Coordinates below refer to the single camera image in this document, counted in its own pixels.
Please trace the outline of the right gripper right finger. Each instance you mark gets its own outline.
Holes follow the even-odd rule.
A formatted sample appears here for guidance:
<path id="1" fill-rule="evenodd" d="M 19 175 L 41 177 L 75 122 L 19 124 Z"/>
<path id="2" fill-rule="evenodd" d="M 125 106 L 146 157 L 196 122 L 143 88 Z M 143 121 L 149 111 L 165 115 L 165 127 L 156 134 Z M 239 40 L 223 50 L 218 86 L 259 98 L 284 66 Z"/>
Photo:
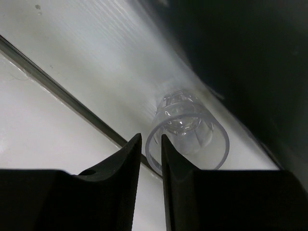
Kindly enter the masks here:
<path id="1" fill-rule="evenodd" d="M 307 230 L 308 195 L 291 172 L 201 170 L 161 141 L 167 230 Z"/>

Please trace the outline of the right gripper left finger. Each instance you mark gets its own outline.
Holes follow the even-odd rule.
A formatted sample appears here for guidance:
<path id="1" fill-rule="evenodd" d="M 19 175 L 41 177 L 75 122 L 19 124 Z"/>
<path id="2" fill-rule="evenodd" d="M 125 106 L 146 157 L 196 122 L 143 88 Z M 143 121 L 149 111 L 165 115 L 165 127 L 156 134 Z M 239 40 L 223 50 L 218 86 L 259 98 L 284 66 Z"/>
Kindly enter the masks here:
<path id="1" fill-rule="evenodd" d="M 141 163 L 141 134 L 71 175 L 55 169 L 0 171 L 3 231 L 129 231 Z"/>

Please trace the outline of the clear plastic cup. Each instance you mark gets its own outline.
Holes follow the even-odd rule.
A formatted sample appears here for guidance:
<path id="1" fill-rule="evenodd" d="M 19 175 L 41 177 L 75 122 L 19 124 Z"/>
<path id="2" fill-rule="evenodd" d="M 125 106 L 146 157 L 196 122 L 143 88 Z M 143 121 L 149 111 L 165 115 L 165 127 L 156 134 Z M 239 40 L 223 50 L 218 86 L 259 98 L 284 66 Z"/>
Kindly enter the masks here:
<path id="1" fill-rule="evenodd" d="M 229 154 L 230 139 L 226 130 L 189 91 L 165 95 L 156 108 L 145 154 L 159 175 L 162 175 L 162 135 L 167 135 L 175 149 L 199 169 L 217 170 Z"/>

